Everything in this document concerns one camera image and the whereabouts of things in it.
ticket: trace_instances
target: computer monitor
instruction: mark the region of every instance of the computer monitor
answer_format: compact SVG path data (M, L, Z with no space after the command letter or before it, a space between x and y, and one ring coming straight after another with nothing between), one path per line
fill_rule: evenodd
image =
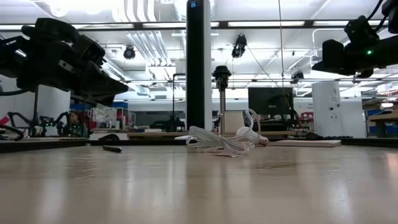
M291 115L293 107L292 88L249 88L249 108L263 117Z

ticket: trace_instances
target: white cable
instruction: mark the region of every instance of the white cable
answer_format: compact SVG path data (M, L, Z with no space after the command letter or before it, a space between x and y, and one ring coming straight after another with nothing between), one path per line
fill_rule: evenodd
M248 135L249 132L252 131L252 128L254 126L254 120L250 113L253 114L259 127L259 134L257 136L257 139L252 139ZM215 151L219 148L223 148L224 151L221 153L222 155L245 156L251 149L254 149L255 142L258 142L260 138L264 138L260 135L261 125L257 113L249 109L248 111L246 111L246 115L248 116L251 124L250 128L242 136L226 138L214 134L210 131L206 131L202 128L191 126L189 129L190 137L187 139L187 146L204 149L206 152Z

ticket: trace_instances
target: desk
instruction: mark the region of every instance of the desk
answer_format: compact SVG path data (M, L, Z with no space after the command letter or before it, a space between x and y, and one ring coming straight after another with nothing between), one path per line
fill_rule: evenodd
M216 157L184 146L2 154L0 222L398 223L397 151L261 147Z
M386 122L396 122L398 121L398 113L390 114L380 114L369 116L368 120L370 122L375 122L376 124L376 135L378 138L386 138Z
M295 134L295 131L262 131L262 136L283 136ZM129 139L174 139L179 136L186 136L188 132L176 132L176 133L127 133ZM227 137L235 136L235 133L226 133Z

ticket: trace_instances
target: black column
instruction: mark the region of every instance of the black column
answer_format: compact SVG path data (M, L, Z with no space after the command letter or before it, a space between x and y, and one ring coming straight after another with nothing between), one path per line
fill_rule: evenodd
M205 128L205 41L203 0L187 2L187 129Z

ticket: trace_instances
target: person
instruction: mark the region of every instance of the person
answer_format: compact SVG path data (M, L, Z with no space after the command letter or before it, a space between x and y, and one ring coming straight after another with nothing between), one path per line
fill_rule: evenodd
M70 115L69 115L69 121L70 121L70 127L66 127L69 128L70 130L70 134L72 136L79 136L79 137L87 137L88 133L87 133L87 127L86 127L86 123L83 121L83 135L81 135L81 120L79 118L79 113L76 111L71 111Z

